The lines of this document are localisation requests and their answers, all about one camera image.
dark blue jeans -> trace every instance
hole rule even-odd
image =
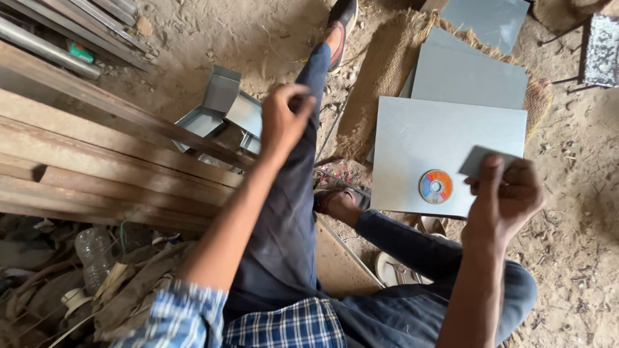
[[[311,88],[318,100],[316,108],[262,208],[224,308],[227,321],[255,311],[278,310],[308,297],[328,298],[317,290],[311,179],[330,57],[329,47],[318,45],[297,78],[297,83]],[[365,212],[355,230],[434,283],[331,299],[348,345],[434,347],[460,268],[462,246],[422,234],[376,211]],[[520,264],[507,261],[497,345],[522,323],[536,297],[533,277]]]

foot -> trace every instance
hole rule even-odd
[[[336,220],[355,228],[364,211],[369,208],[370,200],[352,189],[344,191],[316,190],[314,192],[314,211],[331,216]]]
[[[331,48],[331,65],[327,71],[329,75],[340,71],[346,39],[355,28],[358,9],[358,0],[338,0],[329,13],[327,30],[323,36],[323,42]]]

dirt floor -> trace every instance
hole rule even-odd
[[[284,60],[298,61],[309,55],[334,1],[138,0],[140,12],[155,29],[147,41],[158,51],[158,68],[146,74],[113,67],[116,73],[102,76],[98,84],[176,121],[199,104],[210,66],[219,64],[242,72],[241,88],[263,99],[270,85],[294,80],[303,63]],[[327,79],[331,92],[324,96],[324,107],[333,103],[339,107],[355,82],[349,73],[361,66],[359,52],[373,31],[394,11],[409,5],[407,1],[361,1],[363,15],[350,37],[346,65],[339,76]],[[577,30],[540,48],[537,41],[552,35],[527,17],[513,53],[537,68],[541,76],[551,80],[573,77],[578,70],[581,34]],[[539,287],[535,308],[510,341],[515,347],[619,345],[619,89],[596,88],[568,95],[566,91],[574,87],[573,82],[552,86],[552,109],[525,148],[526,157],[538,166],[547,204],[509,248],[509,258],[525,265]],[[174,149],[170,141],[83,103],[65,97],[57,107]],[[328,107],[321,114],[319,145],[335,115]],[[331,139],[322,158],[335,145]],[[357,163],[331,170],[351,183],[371,182],[371,173]],[[333,220],[330,223],[373,268],[377,249],[350,228]],[[462,226],[462,222],[450,221],[448,236],[458,240]]]

shirt sleeve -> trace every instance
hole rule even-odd
[[[146,323],[110,348],[219,348],[227,298],[226,291],[176,281],[159,290]]]

cutting disc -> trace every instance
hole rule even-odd
[[[453,189],[449,175],[438,169],[425,173],[419,181],[419,193],[431,204],[442,204],[447,201]]]

